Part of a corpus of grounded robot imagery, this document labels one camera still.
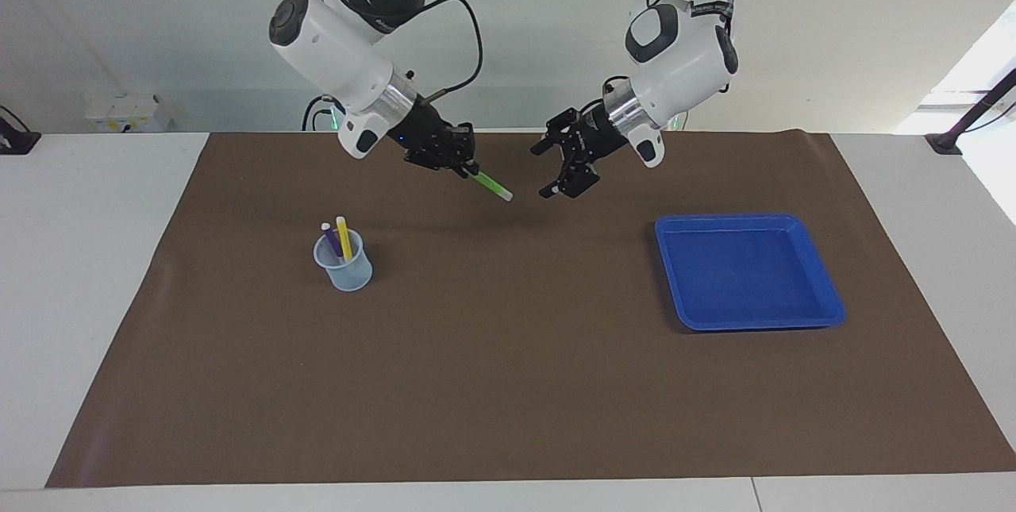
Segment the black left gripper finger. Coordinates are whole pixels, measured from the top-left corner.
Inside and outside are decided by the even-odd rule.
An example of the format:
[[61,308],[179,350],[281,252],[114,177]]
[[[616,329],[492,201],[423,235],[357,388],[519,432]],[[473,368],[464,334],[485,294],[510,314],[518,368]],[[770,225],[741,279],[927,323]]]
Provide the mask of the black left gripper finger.
[[563,113],[559,113],[549,119],[547,124],[545,124],[544,135],[530,148],[530,153],[534,156],[541,156],[548,150],[551,150],[552,147],[565,147],[572,139],[571,126],[578,121],[579,115],[579,110],[569,107]]
[[598,172],[587,161],[566,159],[562,163],[561,171],[556,179],[539,189],[539,196],[551,198],[562,194],[569,198],[578,198],[599,180]]

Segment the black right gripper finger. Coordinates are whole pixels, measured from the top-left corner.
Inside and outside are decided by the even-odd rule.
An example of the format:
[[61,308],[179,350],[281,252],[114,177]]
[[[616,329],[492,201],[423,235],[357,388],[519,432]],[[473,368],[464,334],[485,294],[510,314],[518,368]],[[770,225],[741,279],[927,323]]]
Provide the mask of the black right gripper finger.
[[453,168],[459,173],[477,173],[475,129],[471,122],[462,122],[451,129]]
[[439,147],[435,149],[407,149],[404,161],[432,171],[453,171],[460,178],[471,176],[471,155],[461,149]]

